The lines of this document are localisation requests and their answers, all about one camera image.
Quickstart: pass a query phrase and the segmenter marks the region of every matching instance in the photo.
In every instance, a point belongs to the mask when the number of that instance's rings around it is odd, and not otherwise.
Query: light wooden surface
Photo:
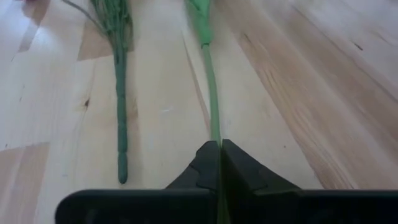
[[[132,15],[119,185],[106,41],[59,0],[0,0],[0,223],[53,223],[81,189],[161,189],[209,140],[182,0],[133,0]],[[214,0],[222,136],[302,188],[396,189],[397,15],[389,0]]]

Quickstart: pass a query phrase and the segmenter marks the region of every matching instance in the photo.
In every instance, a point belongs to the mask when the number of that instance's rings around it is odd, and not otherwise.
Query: hardwood floor plank
[[[131,66],[141,135],[141,187],[145,188],[166,187],[209,140],[180,27],[185,19],[182,3],[133,4],[139,19]]]
[[[378,144],[397,158],[398,103],[368,73],[357,67],[344,52],[293,6],[263,1],[263,11],[284,31],[302,56],[317,70],[339,98],[354,113]]]
[[[396,159],[277,24],[255,4],[217,3],[323,186],[396,188]]]
[[[2,70],[0,83],[8,74],[11,62],[18,52],[23,35],[30,22],[30,19],[26,18],[21,10],[24,5],[23,1],[10,1],[9,4],[5,1],[4,3],[4,5],[1,5],[4,12],[0,14],[0,30],[2,32],[2,35],[0,35],[0,68]]]
[[[40,23],[42,22],[45,13],[49,7],[50,0],[41,0],[37,2],[26,2],[22,7],[24,14],[30,18],[30,23],[25,31],[24,38],[22,39],[21,45],[19,46],[18,52],[25,52],[29,50],[30,45],[36,33],[39,29]]]
[[[379,5],[385,2],[390,1],[382,0]],[[398,99],[397,36],[373,22],[374,17],[362,16],[344,1],[296,0],[292,5],[351,57],[356,66]]]
[[[34,223],[53,223],[58,203],[68,194],[81,190],[77,180],[85,171],[77,169],[78,149],[87,112],[85,105],[90,99],[95,78],[94,65],[94,60],[85,60],[77,63],[68,74],[74,85],[68,90],[70,100],[63,102],[66,108],[60,124],[63,131],[54,135],[50,143]]]
[[[0,152],[0,222],[31,223],[37,207],[49,144]]]
[[[65,3],[50,2],[29,50],[16,54],[0,75],[0,105],[5,105],[0,110],[0,150],[48,142],[66,131],[66,102],[76,85],[70,74],[85,18],[70,7],[60,13],[59,7]]]
[[[372,1],[372,0],[340,0],[351,10],[360,13],[366,19],[382,27],[385,33],[381,37],[390,44],[397,45],[398,30],[396,21],[398,19],[398,4],[396,1]]]

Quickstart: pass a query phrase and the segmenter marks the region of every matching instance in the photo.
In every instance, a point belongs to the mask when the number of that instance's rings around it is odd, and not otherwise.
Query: green stem
[[[127,181],[127,108],[126,108],[126,52],[118,44],[114,57],[118,113],[118,178],[121,184]]]
[[[220,112],[218,109],[217,84],[213,64],[211,62],[210,47],[208,44],[204,44],[202,46],[202,52],[205,59],[207,81],[210,92],[211,139],[217,141],[218,145],[221,147]]]

